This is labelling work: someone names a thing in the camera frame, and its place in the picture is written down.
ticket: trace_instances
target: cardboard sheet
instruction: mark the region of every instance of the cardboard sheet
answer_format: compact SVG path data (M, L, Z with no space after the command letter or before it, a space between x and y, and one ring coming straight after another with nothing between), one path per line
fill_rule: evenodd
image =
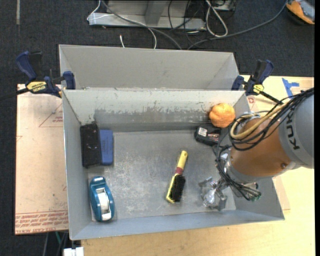
M62 99L17 97L15 234L68 229Z

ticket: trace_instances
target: gray bin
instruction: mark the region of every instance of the gray bin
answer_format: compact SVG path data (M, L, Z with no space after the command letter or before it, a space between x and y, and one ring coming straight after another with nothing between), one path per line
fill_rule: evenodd
M72 71L75 90L64 90L63 125L69 234L72 240L199 229L283 220L272 179L259 184L256 202L226 190L222 211L202 205L198 182L219 178L212 149L194 139L215 104L249 110L243 91L230 91L238 69L232 53L60 45L61 73ZM113 130L114 162L84 168L80 126L95 121ZM188 152L179 204L165 194L181 150ZM94 220L88 194L104 176L116 213Z

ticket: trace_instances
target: blue object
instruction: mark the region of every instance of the blue object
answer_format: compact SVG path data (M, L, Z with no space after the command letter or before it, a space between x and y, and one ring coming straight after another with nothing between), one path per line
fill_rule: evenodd
M89 196L94 217L98 222L109 221L114 217L114 198L104 177L93 177L89 184Z
M60 98L60 94L59 92L61 91L59 89L59 87L57 87L56 85L53 85L51 82L51 78L49 76L45 76L44 77L44 81L46 82L46 84L48 85L48 88L43 91L43 94L51 94L53 96L57 96Z
M101 164L103 166L112 165L114 161L114 135L112 130L101 129L100 146L101 146Z
M245 78L241 75L238 75L232 84L231 91L238 91L244 83Z
M284 84L284 88L286 90L286 94L288 94L289 97L292 97L292 91L290 90L291 87L299 87L298 82L288 82L288 80L282 78L282 82Z
M28 76L28 82L33 81L37 78L37 74L30 64L28 51L20 53L18 57L15 58L15 63L17 64L18 68Z
M74 90L76 89L76 81L74 74L71 71L65 71L63 73L63 78L66 82L66 88L69 90Z
M254 92L255 85L262 85L264 80L270 76L272 71L274 70L274 65L270 60L262 61L258 60L254 73L250 76L247 82L244 81L244 78L240 75L237 76L235 81L232 84L231 90L239 90L241 85L244 85L245 95L258 95L258 93Z

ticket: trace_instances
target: orange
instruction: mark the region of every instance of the orange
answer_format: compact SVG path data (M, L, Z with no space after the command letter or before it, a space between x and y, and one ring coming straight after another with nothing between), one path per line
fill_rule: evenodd
M233 106L219 103L212 107L209 118L215 127L226 128L236 118L236 112Z

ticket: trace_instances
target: brush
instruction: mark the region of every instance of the brush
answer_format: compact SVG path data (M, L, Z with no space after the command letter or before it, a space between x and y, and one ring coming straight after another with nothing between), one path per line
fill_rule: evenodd
M187 157L188 153L183 150L176 165L174 175L171 178L171 182L165 199L172 204L174 204L175 202L180 202L181 200L182 191L186 183L183 172L186 165Z

